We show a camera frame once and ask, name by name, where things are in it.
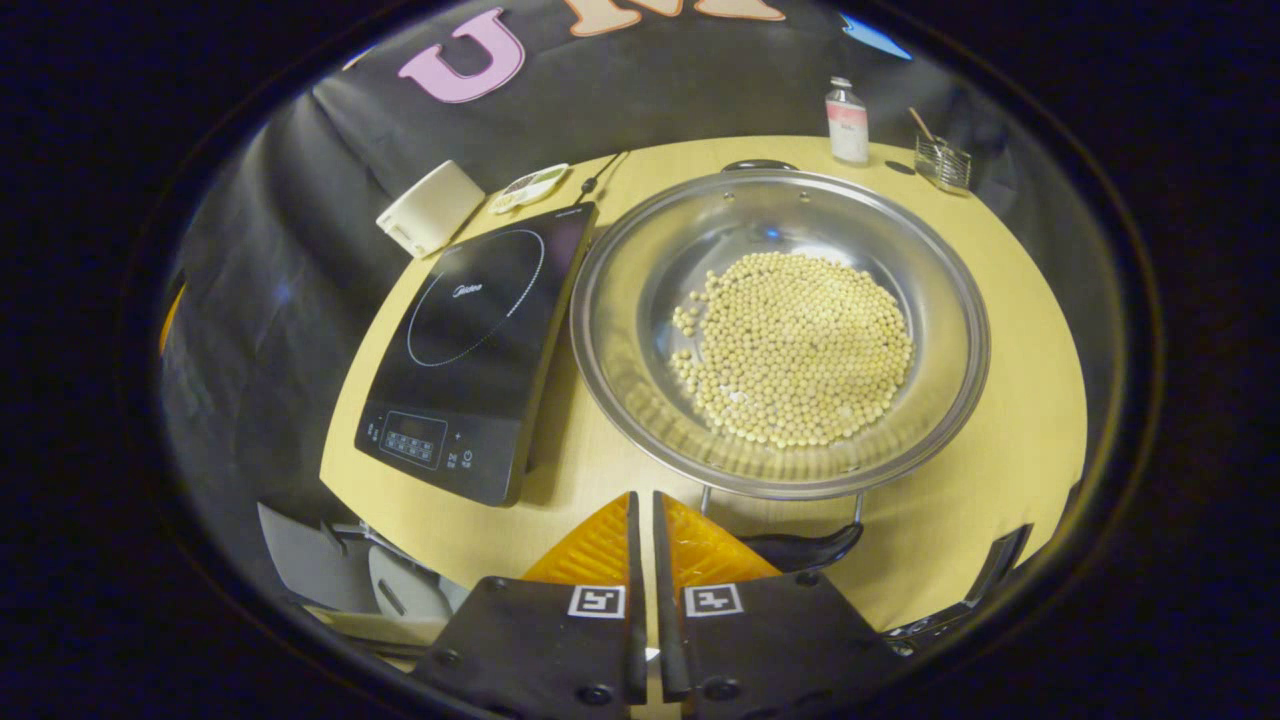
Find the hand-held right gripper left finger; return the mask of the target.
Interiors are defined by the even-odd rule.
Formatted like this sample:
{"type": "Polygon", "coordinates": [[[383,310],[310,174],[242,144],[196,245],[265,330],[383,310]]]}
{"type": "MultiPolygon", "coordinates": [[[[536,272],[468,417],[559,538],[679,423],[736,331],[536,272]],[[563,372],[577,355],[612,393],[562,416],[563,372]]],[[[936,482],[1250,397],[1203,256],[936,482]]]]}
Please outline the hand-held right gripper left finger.
{"type": "Polygon", "coordinates": [[[609,501],[518,578],[485,577],[412,678],[508,719],[628,719],[648,701],[637,495],[609,501]]]}

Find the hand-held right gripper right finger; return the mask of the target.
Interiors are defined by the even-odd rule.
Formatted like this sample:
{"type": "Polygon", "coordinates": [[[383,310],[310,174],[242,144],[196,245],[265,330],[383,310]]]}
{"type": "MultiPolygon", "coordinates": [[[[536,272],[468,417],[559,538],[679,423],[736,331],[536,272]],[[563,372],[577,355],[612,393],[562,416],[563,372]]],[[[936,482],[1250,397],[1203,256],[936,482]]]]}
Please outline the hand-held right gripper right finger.
{"type": "Polygon", "coordinates": [[[660,688],[685,719],[856,717],[905,667],[828,577],[653,495],[660,688]]]}

